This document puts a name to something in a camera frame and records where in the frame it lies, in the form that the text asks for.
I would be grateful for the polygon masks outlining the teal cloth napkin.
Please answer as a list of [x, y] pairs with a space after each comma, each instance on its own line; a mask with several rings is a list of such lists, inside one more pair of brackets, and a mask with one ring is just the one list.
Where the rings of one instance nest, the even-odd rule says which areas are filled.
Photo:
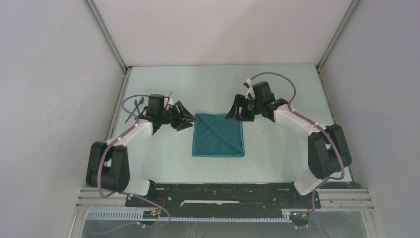
[[192, 141], [194, 157], [240, 158], [245, 156], [242, 123], [226, 114], [195, 114]]

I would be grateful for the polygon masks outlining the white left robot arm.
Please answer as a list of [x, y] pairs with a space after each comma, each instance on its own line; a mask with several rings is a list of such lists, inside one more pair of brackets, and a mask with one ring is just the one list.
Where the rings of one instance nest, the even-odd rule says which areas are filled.
[[103, 198], [106, 197], [103, 190], [107, 189], [111, 193], [137, 195], [138, 201], [148, 207], [156, 202], [157, 194], [150, 189], [153, 181], [130, 174], [129, 145], [150, 138], [163, 125], [170, 125], [176, 131], [190, 128], [195, 117], [180, 101], [173, 101], [171, 93], [140, 97], [147, 99], [147, 105], [138, 114], [126, 110], [134, 118], [126, 131], [115, 138], [92, 144], [85, 182], [97, 188]]

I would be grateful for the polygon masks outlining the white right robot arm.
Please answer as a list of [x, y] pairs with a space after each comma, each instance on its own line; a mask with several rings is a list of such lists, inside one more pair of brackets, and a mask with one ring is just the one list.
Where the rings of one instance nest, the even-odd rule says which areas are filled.
[[227, 119], [252, 122], [256, 115], [262, 115], [302, 136], [307, 143], [308, 168], [292, 182], [292, 191], [288, 193], [292, 206], [303, 206], [308, 194], [333, 179], [332, 174], [340, 173], [338, 180], [344, 178], [352, 158], [342, 127], [324, 125], [299, 113], [289, 101], [276, 99], [266, 81], [257, 84], [248, 81], [245, 86], [247, 93], [235, 95]]

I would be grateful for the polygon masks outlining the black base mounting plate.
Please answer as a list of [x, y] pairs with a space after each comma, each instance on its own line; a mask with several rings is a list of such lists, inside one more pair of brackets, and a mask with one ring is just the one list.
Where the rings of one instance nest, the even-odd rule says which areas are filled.
[[157, 183], [146, 198], [161, 205], [172, 219], [274, 220], [320, 208], [319, 194], [299, 196], [291, 184]]

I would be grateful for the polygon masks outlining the aluminium left side rail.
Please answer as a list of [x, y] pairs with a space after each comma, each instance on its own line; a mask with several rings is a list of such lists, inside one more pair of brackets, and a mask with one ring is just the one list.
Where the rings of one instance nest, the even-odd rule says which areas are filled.
[[118, 81], [118, 85], [117, 85], [117, 89], [116, 89], [116, 95], [110, 105], [110, 114], [109, 114], [109, 118], [108, 118], [108, 122], [106, 124], [105, 127], [105, 133], [103, 135], [103, 137], [101, 139], [99, 139], [100, 142], [104, 142], [110, 138], [112, 138], [113, 134], [114, 134], [114, 129], [115, 129], [115, 125], [118, 121], [118, 115], [119, 115], [119, 111], [120, 111], [120, 104], [121, 101], [125, 95], [126, 92], [126, 88], [128, 85], [128, 81], [131, 75], [131, 71], [132, 71], [132, 67], [129, 66], [125, 69], [125, 71], [123, 71], [119, 81]]

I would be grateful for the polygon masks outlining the aluminium left corner post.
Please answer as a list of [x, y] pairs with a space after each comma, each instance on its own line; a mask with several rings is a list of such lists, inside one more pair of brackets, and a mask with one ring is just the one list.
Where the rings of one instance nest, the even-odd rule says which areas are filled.
[[113, 54], [114, 58], [116, 59], [120, 69], [122, 70], [122, 72], [124, 74], [127, 73], [128, 71], [128, 66], [127, 64], [124, 62], [122, 55], [103, 19], [103, 17], [100, 14], [100, 11], [97, 7], [97, 5], [95, 4], [94, 0], [83, 0], [85, 6], [87, 7], [87, 10], [89, 11], [90, 15], [93, 18], [93, 21], [95, 22], [95, 24], [97, 25], [100, 33], [102, 34], [107, 46], [109, 47], [111, 53]]

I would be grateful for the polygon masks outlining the aluminium corner post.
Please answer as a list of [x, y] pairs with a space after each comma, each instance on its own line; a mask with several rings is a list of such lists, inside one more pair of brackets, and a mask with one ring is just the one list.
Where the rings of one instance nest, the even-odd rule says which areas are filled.
[[102, 34], [107, 46], [109, 47], [111, 53], [113, 54], [114, 58], [116, 59], [120, 69], [122, 70], [122, 72], [124, 74], [127, 73], [128, 71], [128, 66], [127, 64], [124, 62], [122, 55], [103, 19], [103, 17], [100, 14], [100, 11], [97, 7], [97, 5], [95, 4], [94, 0], [83, 0], [85, 6], [87, 7], [87, 10], [89, 11], [90, 15], [93, 18], [93, 21], [95, 22], [95, 24], [97, 25], [100, 33]]
[[347, 10], [345, 11], [342, 19], [340, 20], [340, 22], [339, 22], [331, 40], [329, 41], [322, 57], [320, 58], [317, 66], [316, 66], [318, 72], [321, 72], [322, 69], [324, 68], [324, 66], [325, 66], [327, 60], [329, 59], [332, 51], [334, 50], [335, 46], [339, 42], [342, 34], [346, 30], [347, 25], [351, 21], [351, 18], [353, 17], [355, 12], [357, 11], [357, 8], [359, 7], [361, 2], [362, 2], [361, 0], [352, 0], [350, 2]]

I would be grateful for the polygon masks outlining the aluminium front frame rail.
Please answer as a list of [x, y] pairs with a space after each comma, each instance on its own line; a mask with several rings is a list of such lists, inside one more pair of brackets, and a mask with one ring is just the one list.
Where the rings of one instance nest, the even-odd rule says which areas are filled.
[[[318, 201], [321, 211], [373, 211], [374, 205], [367, 189], [321, 189]], [[126, 196], [114, 194], [109, 198], [100, 198], [93, 188], [83, 188], [76, 202], [77, 209], [121, 209], [126, 207]]]

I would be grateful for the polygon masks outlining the aluminium right corner post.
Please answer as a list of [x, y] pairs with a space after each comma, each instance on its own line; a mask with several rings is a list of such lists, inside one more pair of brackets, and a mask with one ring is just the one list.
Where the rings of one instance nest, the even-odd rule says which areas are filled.
[[347, 10], [345, 11], [342, 19], [340, 20], [340, 22], [339, 22], [331, 40], [329, 41], [322, 57], [320, 58], [317, 66], [316, 66], [318, 72], [321, 72], [322, 69], [324, 68], [324, 66], [325, 66], [327, 60], [329, 59], [332, 51], [334, 50], [335, 46], [339, 42], [342, 34], [346, 30], [347, 25], [351, 21], [351, 18], [353, 17], [355, 12], [357, 11], [357, 8], [359, 7], [361, 2], [362, 2], [361, 0], [352, 0], [350, 2]]

